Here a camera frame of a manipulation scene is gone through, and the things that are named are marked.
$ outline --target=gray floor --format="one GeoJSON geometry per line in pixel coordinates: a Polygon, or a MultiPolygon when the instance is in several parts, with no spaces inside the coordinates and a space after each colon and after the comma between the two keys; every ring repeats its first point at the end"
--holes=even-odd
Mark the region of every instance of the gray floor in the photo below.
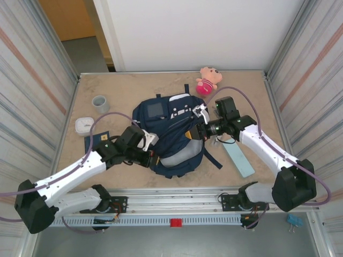
{"type": "Polygon", "coordinates": [[[108,72],[95,36],[62,42],[78,73],[108,72]]]}
{"type": "Polygon", "coordinates": [[[240,226],[183,228],[121,227],[105,234],[79,235],[50,228],[38,238],[35,257],[316,257],[305,213],[296,214],[304,226],[289,233],[287,214],[267,214],[255,231],[240,226]]]}

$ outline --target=gray cup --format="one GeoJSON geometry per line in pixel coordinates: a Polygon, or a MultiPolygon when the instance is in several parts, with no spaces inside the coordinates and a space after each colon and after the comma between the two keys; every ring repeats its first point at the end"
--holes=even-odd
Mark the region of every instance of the gray cup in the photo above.
{"type": "Polygon", "coordinates": [[[98,95],[93,98],[92,105],[100,114],[105,114],[109,110],[109,103],[103,95],[98,95]]]}

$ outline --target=pink teddy bear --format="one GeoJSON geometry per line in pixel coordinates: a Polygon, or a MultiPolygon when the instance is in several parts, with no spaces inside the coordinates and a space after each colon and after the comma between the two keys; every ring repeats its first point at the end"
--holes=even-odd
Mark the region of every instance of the pink teddy bear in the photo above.
{"type": "Polygon", "coordinates": [[[217,83],[223,79],[223,76],[212,67],[204,67],[200,70],[200,73],[202,78],[196,79],[198,82],[196,91],[200,96],[206,96],[211,93],[212,89],[217,89],[217,83]]]}

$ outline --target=navy backpack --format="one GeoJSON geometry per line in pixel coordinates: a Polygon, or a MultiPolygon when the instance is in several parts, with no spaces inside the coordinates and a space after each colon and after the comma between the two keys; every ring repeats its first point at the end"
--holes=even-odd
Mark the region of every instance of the navy backpack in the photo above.
{"type": "Polygon", "coordinates": [[[149,147],[160,157],[160,162],[152,168],[157,174],[166,178],[182,177],[200,165],[203,155],[221,169],[222,165],[209,154],[202,140],[185,136],[186,131],[204,122],[202,116],[198,118],[192,112],[202,103],[204,100],[189,94],[189,86],[185,84],[184,94],[166,97],[158,94],[134,109],[132,118],[140,128],[159,137],[149,147]]]}

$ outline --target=wooden table surface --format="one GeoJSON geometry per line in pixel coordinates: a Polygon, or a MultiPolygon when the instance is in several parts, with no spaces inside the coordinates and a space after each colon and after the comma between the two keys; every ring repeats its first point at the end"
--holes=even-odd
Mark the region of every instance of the wooden table surface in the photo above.
{"type": "MultiPolygon", "coordinates": [[[[260,115],[264,132],[282,146],[261,72],[229,71],[222,74],[223,80],[218,84],[218,87],[234,86],[244,91],[260,115]]],[[[104,95],[109,101],[110,111],[118,111],[131,116],[133,109],[141,101],[153,98],[156,94],[168,96],[183,93],[184,84],[189,84],[190,93],[195,94],[196,78],[200,78],[200,73],[83,74],[59,160],[58,171],[75,162],[85,153],[84,138],[75,132],[75,121],[80,117],[92,117],[94,120],[99,117],[99,114],[91,104],[93,97],[104,95]]],[[[234,98],[236,107],[242,116],[250,115],[255,119],[248,102],[238,92],[233,90],[223,90],[211,101],[208,106],[211,119],[216,119],[213,112],[214,100],[228,95],[234,98]]],[[[120,135],[129,125],[129,120],[121,116],[107,116],[99,121],[94,133],[109,131],[110,135],[120,135]]],[[[88,188],[94,184],[102,184],[107,189],[115,189],[241,186],[257,180],[264,183],[274,182],[273,173],[248,147],[238,143],[255,170],[254,175],[244,179],[224,150],[224,147],[222,145],[213,147],[210,145],[211,141],[208,140],[206,142],[206,148],[223,165],[221,170],[218,170],[204,157],[201,165],[195,171],[188,173],[182,178],[167,179],[139,165],[127,166],[121,164],[88,179],[79,188],[88,188]]]]}

